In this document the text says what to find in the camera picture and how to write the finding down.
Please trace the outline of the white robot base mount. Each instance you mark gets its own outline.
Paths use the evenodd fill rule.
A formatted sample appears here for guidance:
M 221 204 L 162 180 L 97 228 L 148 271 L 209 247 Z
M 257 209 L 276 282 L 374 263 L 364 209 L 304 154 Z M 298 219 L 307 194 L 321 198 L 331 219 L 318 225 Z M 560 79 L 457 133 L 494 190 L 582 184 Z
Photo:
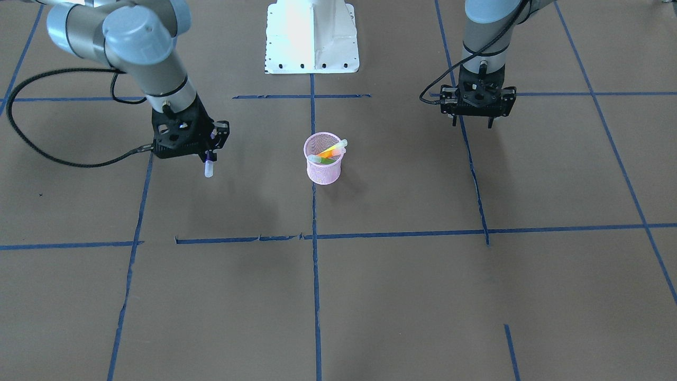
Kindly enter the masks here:
M 265 73 L 354 73 L 359 67 L 353 5 L 344 1 L 277 1 L 268 6 Z

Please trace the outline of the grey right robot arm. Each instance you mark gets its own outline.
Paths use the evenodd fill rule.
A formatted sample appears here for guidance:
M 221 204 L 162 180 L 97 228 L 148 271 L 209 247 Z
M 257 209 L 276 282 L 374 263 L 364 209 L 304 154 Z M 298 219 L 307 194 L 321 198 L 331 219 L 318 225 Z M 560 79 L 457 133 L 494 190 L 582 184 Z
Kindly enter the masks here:
M 193 17 L 185 1 L 46 1 L 48 34 L 67 53 L 130 75 L 152 106 L 155 156 L 217 161 L 230 133 L 208 116 L 176 53 Z

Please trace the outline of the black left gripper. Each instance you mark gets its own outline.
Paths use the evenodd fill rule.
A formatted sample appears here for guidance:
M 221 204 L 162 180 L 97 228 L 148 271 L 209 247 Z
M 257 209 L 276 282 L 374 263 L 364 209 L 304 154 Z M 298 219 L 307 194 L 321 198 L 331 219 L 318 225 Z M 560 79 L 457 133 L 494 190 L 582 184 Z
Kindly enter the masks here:
M 480 73 L 461 67 L 458 85 L 441 87 L 442 113 L 450 115 L 453 127 L 457 126 L 459 115 L 488 117 L 491 129 L 496 117 L 509 116 L 517 99 L 516 87 L 503 88 L 504 82 L 505 67 Z

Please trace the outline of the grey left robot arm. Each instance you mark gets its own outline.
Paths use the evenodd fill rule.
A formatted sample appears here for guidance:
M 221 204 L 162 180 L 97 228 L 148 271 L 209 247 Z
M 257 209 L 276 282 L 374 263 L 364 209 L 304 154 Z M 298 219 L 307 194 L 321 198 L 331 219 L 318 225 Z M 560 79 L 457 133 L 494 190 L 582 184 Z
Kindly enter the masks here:
M 466 1 L 462 60 L 457 85 L 442 85 L 440 108 L 456 126 L 460 116 L 507 117 L 517 99 L 503 87 L 506 55 L 515 26 L 551 1 Z

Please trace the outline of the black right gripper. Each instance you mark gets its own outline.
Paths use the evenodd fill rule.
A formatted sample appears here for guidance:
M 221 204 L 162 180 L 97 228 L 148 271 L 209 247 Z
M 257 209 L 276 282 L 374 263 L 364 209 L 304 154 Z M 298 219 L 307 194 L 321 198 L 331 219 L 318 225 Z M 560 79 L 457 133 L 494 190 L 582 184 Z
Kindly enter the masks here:
M 228 121 L 214 121 L 208 115 L 203 102 L 196 96 L 193 103 L 180 113 L 180 127 L 182 149 L 192 151 L 211 151 L 211 159 L 217 159 L 217 150 L 225 146 L 230 135 Z

